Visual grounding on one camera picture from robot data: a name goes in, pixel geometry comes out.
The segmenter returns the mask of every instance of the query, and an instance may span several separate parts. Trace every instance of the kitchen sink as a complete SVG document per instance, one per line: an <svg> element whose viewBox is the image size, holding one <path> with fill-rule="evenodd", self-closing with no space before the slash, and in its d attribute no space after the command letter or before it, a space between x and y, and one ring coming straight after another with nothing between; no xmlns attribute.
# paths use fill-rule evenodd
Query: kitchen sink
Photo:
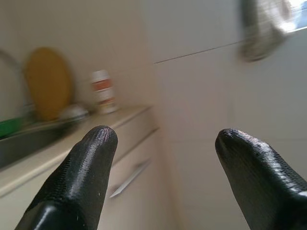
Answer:
<svg viewBox="0 0 307 230"><path fill-rule="evenodd" d="M73 122L39 126L0 140L0 171L55 143L75 126Z"/></svg>

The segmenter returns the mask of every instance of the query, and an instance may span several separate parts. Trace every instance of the wooden cutting board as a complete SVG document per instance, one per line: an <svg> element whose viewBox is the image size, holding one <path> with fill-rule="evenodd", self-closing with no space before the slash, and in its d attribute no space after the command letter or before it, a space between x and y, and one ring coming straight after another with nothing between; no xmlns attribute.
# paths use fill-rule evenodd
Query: wooden cutting board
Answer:
<svg viewBox="0 0 307 230"><path fill-rule="evenodd" d="M73 94L71 72L63 57L52 48L38 48L31 53L24 75L39 119L57 119Z"/></svg>

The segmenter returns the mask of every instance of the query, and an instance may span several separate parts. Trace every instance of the drawer handle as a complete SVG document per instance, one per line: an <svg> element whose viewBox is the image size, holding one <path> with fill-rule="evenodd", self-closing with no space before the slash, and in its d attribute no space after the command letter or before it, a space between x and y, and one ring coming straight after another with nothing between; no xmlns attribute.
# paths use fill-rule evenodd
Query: drawer handle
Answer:
<svg viewBox="0 0 307 230"><path fill-rule="evenodd" d="M110 196L110 198L120 195L130 184L134 181L151 163L151 160L148 159L142 163L134 173Z"/></svg>

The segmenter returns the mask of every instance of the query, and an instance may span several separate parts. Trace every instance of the container with red label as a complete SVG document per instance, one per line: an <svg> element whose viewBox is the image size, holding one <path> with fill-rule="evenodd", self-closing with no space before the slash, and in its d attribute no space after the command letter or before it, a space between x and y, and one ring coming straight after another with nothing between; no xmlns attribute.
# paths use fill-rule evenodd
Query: container with red label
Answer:
<svg viewBox="0 0 307 230"><path fill-rule="evenodd" d="M96 71L92 75L92 84L96 93L100 112L109 114L118 109L110 76L106 70Z"/></svg>

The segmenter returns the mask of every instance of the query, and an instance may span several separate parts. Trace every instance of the window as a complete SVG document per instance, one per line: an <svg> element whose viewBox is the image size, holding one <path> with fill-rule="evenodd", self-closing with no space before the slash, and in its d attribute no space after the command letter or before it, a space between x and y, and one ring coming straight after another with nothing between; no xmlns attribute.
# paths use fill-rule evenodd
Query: window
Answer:
<svg viewBox="0 0 307 230"><path fill-rule="evenodd" d="M307 0L304 0L301 4L301 13L297 19L297 29L302 29L307 27Z"/></svg>

